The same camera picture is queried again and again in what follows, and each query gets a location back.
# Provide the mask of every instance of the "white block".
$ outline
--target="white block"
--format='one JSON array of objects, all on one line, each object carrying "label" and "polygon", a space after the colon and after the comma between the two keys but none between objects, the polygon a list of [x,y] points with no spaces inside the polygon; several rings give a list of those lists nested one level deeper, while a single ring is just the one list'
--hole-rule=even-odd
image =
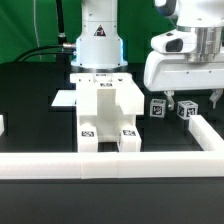
[{"label": "white block", "polygon": [[52,105],[53,107],[76,106],[76,90],[59,90]]},{"label": "white block", "polygon": [[124,115],[144,114],[144,95],[134,83],[124,83],[119,86],[116,102],[120,105]]},{"label": "white block", "polygon": [[204,151],[223,151],[224,141],[200,115],[190,117],[189,131]]},{"label": "white block", "polygon": [[150,116],[163,118],[166,114],[166,100],[152,99],[150,103]]},{"label": "white block", "polygon": [[119,152],[140,152],[142,140],[134,126],[123,127],[117,141]]},{"label": "white block", "polygon": [[1,153],[0,179],[80,179],[74,153]]},{"label": "white block", "polygon": [[78,83],[77,116],[97,115],[97,89],[94,83]]},{"label": "white block", "polygon": [[97,152],[98,137],[96,127],[82,125],[78,127],[78,152]]},{"label": "white block", "polygon": [[117,153],[83,154],[82,178],[117,178]]}]

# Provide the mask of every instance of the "warning label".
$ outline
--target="warning label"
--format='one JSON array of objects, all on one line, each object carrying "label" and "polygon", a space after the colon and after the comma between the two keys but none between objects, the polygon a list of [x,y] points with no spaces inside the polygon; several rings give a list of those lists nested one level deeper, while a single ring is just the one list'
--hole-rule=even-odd
[{"label": "warning label", "polygon": [[98,36],[98,37],[105,37],[106,34],[104,32],[103,27],[100,25],[96,31],[96,33],[94,34],[94,36]]}]

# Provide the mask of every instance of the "metal bracket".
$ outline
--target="metal bracket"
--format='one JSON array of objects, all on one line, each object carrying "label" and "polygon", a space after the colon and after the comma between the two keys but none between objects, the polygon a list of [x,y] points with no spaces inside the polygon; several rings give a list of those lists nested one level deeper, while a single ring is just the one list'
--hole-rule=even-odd
[{"label": "metal bracket", "polygon": [[216,102],[219,100],[219,98],[222,96],[222,94],[223,94],[223,89],[213,90],[213,93],[212,93],[211,97],[209,98],[211,100],[211,102],[213,103],[213,109],[216,108]]},{"label": "metal bracket", "polygon": [[175,102],[174,102],[172,96],[174,96],[174,91],[173,90],[169,90],[169,91],[165,91],[164,93],[167,96],[168,109],[170,111],[173,111],[174,110],[174,104],[175,104]]}]

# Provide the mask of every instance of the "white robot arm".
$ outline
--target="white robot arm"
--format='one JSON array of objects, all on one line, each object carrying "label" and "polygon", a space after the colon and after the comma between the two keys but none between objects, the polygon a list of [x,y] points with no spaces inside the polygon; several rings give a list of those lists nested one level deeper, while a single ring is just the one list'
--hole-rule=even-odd
[{"label": "white robot arm", "polygon": [[76,41],[74,71],[122,71],[127,66],[117,34],[117,1],[82,0],[82,34]]},{"label": "white robot arm", "polygon": [[177,28],[154,37],[144,74],[150,91],[214,89],[213,107],[224,86],[223,0],[155,0],[165,17],[177,16]]}]

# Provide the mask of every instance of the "black table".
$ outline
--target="black table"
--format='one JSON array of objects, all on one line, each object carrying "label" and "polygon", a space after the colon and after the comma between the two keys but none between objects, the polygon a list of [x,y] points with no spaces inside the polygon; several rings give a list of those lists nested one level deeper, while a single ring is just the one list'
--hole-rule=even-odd
[{"label": "black table", "polygon": [[[145,115],[137,117],[142,151],[201,150],[176,111],[149,117],[152,98],[144,88],[144,64],[130,64],[145,94]],[[70,67],[56,63],[0,65],[0,113],[6,131],[1,152],[76,152],[75,108],[52,108],[59,89],[73,89]],[[224,100],[208,107],[211,91],[177,92],[175,100],[199,104],[199,114],[224,136]],[[116,151],[116,144],[100,144]],[[224,222],[223,178],[0,181],[1,223],[220,224]]]}]

